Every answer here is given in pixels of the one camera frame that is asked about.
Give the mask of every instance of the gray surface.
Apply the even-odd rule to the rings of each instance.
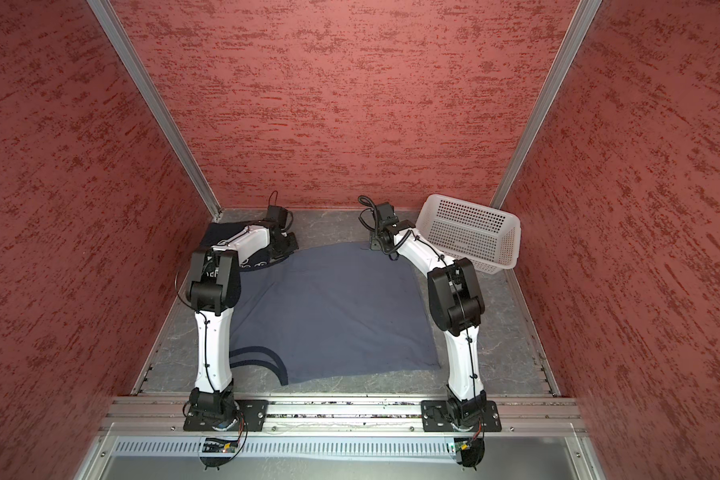
[[[391,262],[366,242],[298,250],[241,274],[240,288],[230,350],[273,351],[290,383],[440,369],[413,265]],[[272,364],[261,352],[232,360]]]
[[[263,216],[262,210],[228,210],[222,221],[240,221]],[[368,232],[357,220],[358,211],[296,210],[292,231],[301,248],[362,241]],[[399,211],[401,219],[415,220],[418,212]],[[423,298],[427,298],[426,277],[417,273]],[[522,330],[523,317],[515,305],[502,274],[478,272],[485,298],[485,314],[478,335],[480,378],[487,394],[542,395],[538,368]],[[142,385],[144,392],[188,392],[194,386],[197,363],[197,327],[192,311],[181,305],[173,315],[153,369]],[[448,382],[448,354],[443,333],[430,321],[438,350],[440,370],[414,370],[374,375],[316,379],[280,387],[275,374],[259,366],[232,370],[235,390],[244,393],[396,393],[442,395]]]
[[[219,470],[203,471],[198,458],[114,457],[106,480],[160,478],[361,478],[417,480],[575,480],[562,438],[486,438],[485,457],[477,470],[454,463],[403,461],[317,460],[312,458],[236,458]]]

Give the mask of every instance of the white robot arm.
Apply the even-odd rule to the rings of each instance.
[[[395,235],[395,243],[402,240],[408,231],[412,234],[398,248],[397,252],[409,259],[423,274],[427,275],[436,268],[450,266],[456,262],[455,258],[443,254],[437,247],[424,240],[422,233],[417,228],[404,230]],[[448,365],[450,367],[448,388],[455,398],[462,401],[475,398],[483,391],[483,383],[478,370],[478,343],[476,342],[479,328],[479,326],[469,326],[457,335],[443,331],[445,343],[448,346]]]
[[[455,259],[430,244],[408,220],[400,220],[389,203],[376,205],[368,197],[358,201],[373,215],[372,250],[403,255],[427,276],[429,312],[445,335],[448,347],[448,417],[454,427],[469,430],[480,422],[488,400],[478,369],[477,338],[485,302],[474,266],[467,258]]]
[[[244,268],[250,255],[269,245],[269,229],[251,225],[233,238],[214,245],[212,251],[237,252],[238,264]],[[232,383],[230,370],[230,319],[234,306],[214,312],[195,312],[199,335],[198,369],[195,387],[201,392],[223,392]]]

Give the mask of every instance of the red wall panel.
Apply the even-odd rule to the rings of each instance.
[[[224,207],[490,202],[577,0],[114,0]]]
[[[208,213],[82,1],[0,2],[0,478],[69,478]]]
[[[720,2],[604,2],[504,208],[609,480],[720,478]]]

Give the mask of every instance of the perforated basket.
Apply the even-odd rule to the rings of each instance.
[[[465,256],[488,274],[514,267],[520,252],[520,219],[443,195],[430,195],[416,220],[424,238],[456,258]]]

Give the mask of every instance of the dark blue cloth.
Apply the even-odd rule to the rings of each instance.
[[[413,265],[367,244],[298,250],[241,275],[230,350],[268,348],[290,383],[440,368]],[[233,361],[271,361],[247,353]]]

